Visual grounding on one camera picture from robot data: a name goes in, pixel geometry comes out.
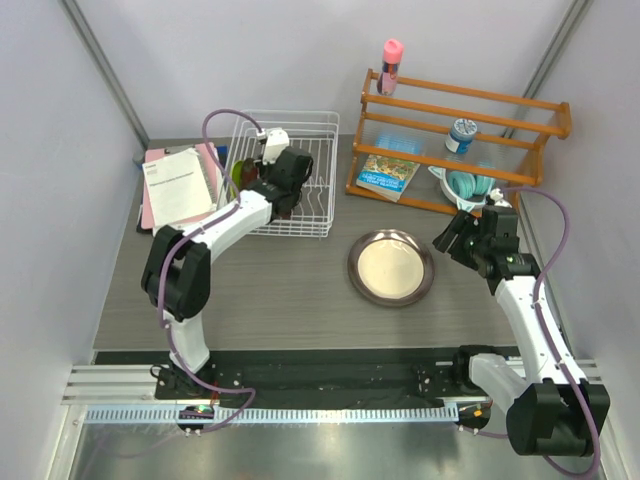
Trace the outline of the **brown rimmed cream plate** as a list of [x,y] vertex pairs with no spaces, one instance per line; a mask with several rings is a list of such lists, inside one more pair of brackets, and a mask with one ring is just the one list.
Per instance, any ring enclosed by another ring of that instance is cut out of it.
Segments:
[[435,280],[430,251],[398,229],[364,234],[351,246],[346,269],[356,291],[370,302],[402,308],[424,298]]

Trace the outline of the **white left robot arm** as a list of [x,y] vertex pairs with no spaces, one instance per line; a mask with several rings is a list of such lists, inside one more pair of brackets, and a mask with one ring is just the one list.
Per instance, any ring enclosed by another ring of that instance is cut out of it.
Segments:
[[273,161],[261,159],[258,177],[233,202],[186,230],[164,226],[155,235],[141,288],[168,332],[171,362],[182,370],[177,383],[190,398],[205,397],[213,385],[202,326],[213,262],[253,230],[292,213],[313,166],[309,152],[285,146]]

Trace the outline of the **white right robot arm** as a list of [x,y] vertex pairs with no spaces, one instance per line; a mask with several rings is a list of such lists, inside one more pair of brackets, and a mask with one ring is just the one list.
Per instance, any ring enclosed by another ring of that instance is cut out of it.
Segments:
[[491,398],[506,416],[517,454],[597,458],[610,397],[588,379],[562,337],[547,302],[547,270],[520,250],[511,191],[492,190],[480,216],[458,212],[432,244],[487,282],[515,335],[524,373],[490,347],[463,347],[451,380],[462,394],[482,390]]

